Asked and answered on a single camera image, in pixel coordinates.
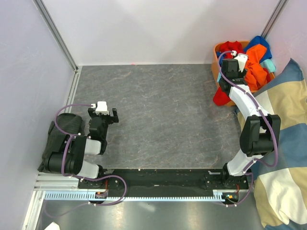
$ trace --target blue and beige fabric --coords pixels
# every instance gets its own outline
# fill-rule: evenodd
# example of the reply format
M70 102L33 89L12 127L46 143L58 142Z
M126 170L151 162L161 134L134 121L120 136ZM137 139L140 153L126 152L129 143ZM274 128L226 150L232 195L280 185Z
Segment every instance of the blue and beige fabric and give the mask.
M252 168L261 223L266 230L307 229L307 88L300 66L291 59L255 97L282 121L278 165L258 162ZM243 128L241 113L238 119ZM263 159L272 164L274 153Z

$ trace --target clothing pile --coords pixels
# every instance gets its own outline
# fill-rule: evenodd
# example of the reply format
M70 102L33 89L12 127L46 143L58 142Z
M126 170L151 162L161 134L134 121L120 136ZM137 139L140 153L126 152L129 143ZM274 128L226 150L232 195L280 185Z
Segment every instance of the clothing pile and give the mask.
M270 46L263 37L254 37L245 48L243 48L241 43L238 41L225 42L224 44L220 45L220 51L216 52L217 57L228 50L235 50L237 53L248 55L248 60L245 64L245 69L247 69L245 81L247 82L251 91L257 91L271 81L270 73L275 72L276 68L271 61L272 54L270 51ZM233 57L230 53L225 54L220 59L220 66L222 65L224 58ZM221 88L218 88L213 97L213 101L216 105L221 106L227 104L231 100Z

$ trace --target orange basket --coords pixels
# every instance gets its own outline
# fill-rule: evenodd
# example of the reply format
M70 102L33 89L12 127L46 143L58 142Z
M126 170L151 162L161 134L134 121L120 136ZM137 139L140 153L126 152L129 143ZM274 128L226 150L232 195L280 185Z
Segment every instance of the orange basket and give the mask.
M239 41L239 43L242 44L242 47L245 48L248 44L249 44L249 41ZM219 75L219 69L218 69L218 63L217 63L217 55L216 55L216 51L219 51L220 50L220 46L224 44L224 42L222 43L219 43L217 44L214 49L213 49L213 58L212 58L212 64L211 64L211 70L212 70L212 74L213 74L213 77L214 77L214 81L215 81L215 84L216 84L216 88L218 89L220 87L219 83L217 83L217 77ZM270 73L270 77L271 77L271 80L273 80L275 78L275 75L274 73ZM226 104L226 106L233 106L233 105L236 105L233 101L230 101Z

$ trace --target marble-patterned mat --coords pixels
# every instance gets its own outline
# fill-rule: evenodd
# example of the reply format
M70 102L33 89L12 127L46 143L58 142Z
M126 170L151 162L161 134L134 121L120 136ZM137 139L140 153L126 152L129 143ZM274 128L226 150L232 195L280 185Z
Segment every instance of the marble-patterned mat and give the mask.
M239 150L234 108L218 107L210 65L85 66L74 103L107 101L118 109L104 168L222 167ZM75 107L88 123L87 108Z

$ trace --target teal cloth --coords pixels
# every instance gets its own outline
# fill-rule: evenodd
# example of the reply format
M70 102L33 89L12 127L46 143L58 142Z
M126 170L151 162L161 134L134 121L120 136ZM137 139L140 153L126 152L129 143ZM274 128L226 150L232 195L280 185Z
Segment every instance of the teal cloth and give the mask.
M221 77L222 77L222 76L221 76L221 73L219 73L219 76L217 76L217 80L216 80L217 83L219 83Z
M266 68L269 73L275 72L276 67L274 66L271 59L265 59L263 62L260 63L262 68Z

